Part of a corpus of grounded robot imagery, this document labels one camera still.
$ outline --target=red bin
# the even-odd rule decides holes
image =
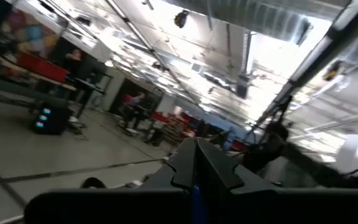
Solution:
[[[20,67],[30,70],[44,77],[64,83],[68,71],[43,58],[31,55],[26,52],[19,54],[17,64]]]

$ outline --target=workbench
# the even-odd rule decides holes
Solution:
[[[69,93],[70,93],[70,91],[76,90],[76,88],[73,85],[58,82],[56,80],[52,80],[50,78],[44,77],[42,75],[39,75],[37,73],[34,73],[30,70],[24,69],[24,68],[16,65],[14,62],[12,62],[10,60],[0,57],[0,75],[2,74],[2,71],[4,70],[4,68],[10,68],[14,71],[22,72],[36,80],[43,80],[45,82],[52,83],[56,86],[62,87],[69,91],[67,92],[67,95],[64,98],[59,98],[59,97],[50,95],[48,93],[41,93],[41,92],[35,91],[31,88],[26,88],[26,87],[23,87],[23,86],[20,86],[20,85],[11,83],[11,82],[7,82],[7,81],[1,80],[1,79],[0,79],[0,91],[13,93],[13,94],[17,94],[20,96],[26,96],[29,98],[33,98],[36,101],[45,101],[47,103],[51,103],[51,104],[58,105],[58,106],[68,106]],[[14,99],[12,99],[12,100],[0,99],[0,103],[8,103],[8,104],[16,105],[13,102],[14,102]]]

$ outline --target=white wall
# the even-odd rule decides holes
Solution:
[[[339,150],[334,167],[342,173],[358,169],[358,134],[348,134]]]
[[[116,98],[118,91],[125,80],[125,75],[113,67],[108,68],[106,74],[112,76],[113,78],[108,89],[106,90],[106,95],[103,98],[103,102],[101,103],[102,110],[104,111],[108,111],[110,109],[112,102]],[[104,77],[100,86],[104,86],[107,82],[107,79],[107,77]]]
[[[173,108],[175,107],[175,100],[176,96],[170,96],[164,93],[156,111],[162,112],[164,115],[167,115],[169,112],[173,111]]]

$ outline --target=spotlight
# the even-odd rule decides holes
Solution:
[[[83,25],[86,25],[86,26],[90,26],[92,21],[90,18],[87,18],[86,16],[84,15],[79,15],[77,18],[75,18],[75,20],[77,22],[79,22],[80,24],[83,24]]]
[[[174,19],[175,25],[179,28],[183,28],[186,24],[186,18],[189,14],[189,11],[183,10],[182,12],[179,12]]]
[[[156,69],[161,69],[161,65],[158,63],[158,62],[154,62],[153,64],[152,64],[152,67],[153,68],[156,68]]]
[[[331,68],[328,70],[328,72],[323,75],[323,80],[325,81],[331,81],[332,79],[334,79],[336,77],[336,75],[338,74],[338,70],[341,67],[341,61],[337,61],[335,62]]]
[[[113,67],[114,65],[112,64],[112,61],[108,60],[106,63],[104,63],[105,66],[107,67]]]

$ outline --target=table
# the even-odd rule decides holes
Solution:
[[[62,83],[62,82],[58,82],[58,81],[53,80],[53,79],[51,79],[51,78],[47,78],[47,77],[45,77],[45,76],[42,76],[42,75],[39,75],[39,74],[37,74],[37,73],[31,72],[30,70],[27,70],[27,69],[25,69],[25,68],[22,68],[22,67],[16,65],[14,62],[9,61],[8,59],[4,59],[4,58],[0,57],[0,62],[1,62],[1,65],[4,66],[4,67],[13,69],[13,70],[18,71],[18,72],[27,73],[29,76],[31,76],[31,77],[33,77],[33,78],[36,78],[36,79],[38,79],[38,80],[43,80],[43,81],[46,81],[46,82],[49,82],[49,83],[52,83],[52,84],[61,86],[61,87],[63,87],[63,88],[66,88],[66,89],[68,89],[68,90],[71,90],[71,91],[75,91],[75,90],[76,90],[76,88],[75,88],[73,85],[69,85],[69,84],[65,84],[65,83]]]
[[[92,84],[92,83],[88,83],[87,81],[85,80],[82,80],[82,79],[79,79],[79,78],[75,78],[75,81],[77,83],[79,83],[79,86],[81,89],[88,89],[88,90],[92,90],[92,91],[97,91],[98,93],[102,94],[102,95],[105,95],[106,93],[104,92],[104,90],[100,89],[99,87],[97,87],[96,85]],[[81,107],[80,107],[80,110],[78,110],[77,114],[76,114],[76,118],[80,118],[80,116],[82,115],[82,113],[84,112],[85,110],[85,106],[89,100],[89,98],[91,97],[91,94],[89,94],[89,97],[87,100],[85,100],[84,103],[81,104]]]
[[[26,69],[16,65],[12,61],[9,61],[5,58],[0,57],[0,74],[2,73],[2,70],[4,67],[11,68],[11,69],[19,71],[19,72],[24,72],[35,79],[43,80],[43,81],[52,83],[56,86],[61,86],[61,87],[65,88],[67,90],[70,90],[70,91],[76,90],[76,88],[73,85],[61,83],[61,82],[52,80],[50,78],[44,77],[42,75],[31,72],[29,70],[26,70]],[[16,84],[13,84],[13,83],[10,83],[7,81],[3,81],[3,80],[0,80],[0,90],[14,93],[14,94],[21,95],[21,96],[26,96],[29,98],[35,98],[36,100],[46,101],[46,102],[49,102],[54,105],[66,106],[68,104],[68,94],[67,94],[67,98],[65,98],[65,99],[57,98],[55,96],[52,96],[52,95],[49,95],[46,93],[40,93],[40,92],[32,90],[30,88],[26,88],[26,87],[16,85]],[[0,103],[14,104],[12,102],[12,100],[2,100],[2,99],[0,99]]]

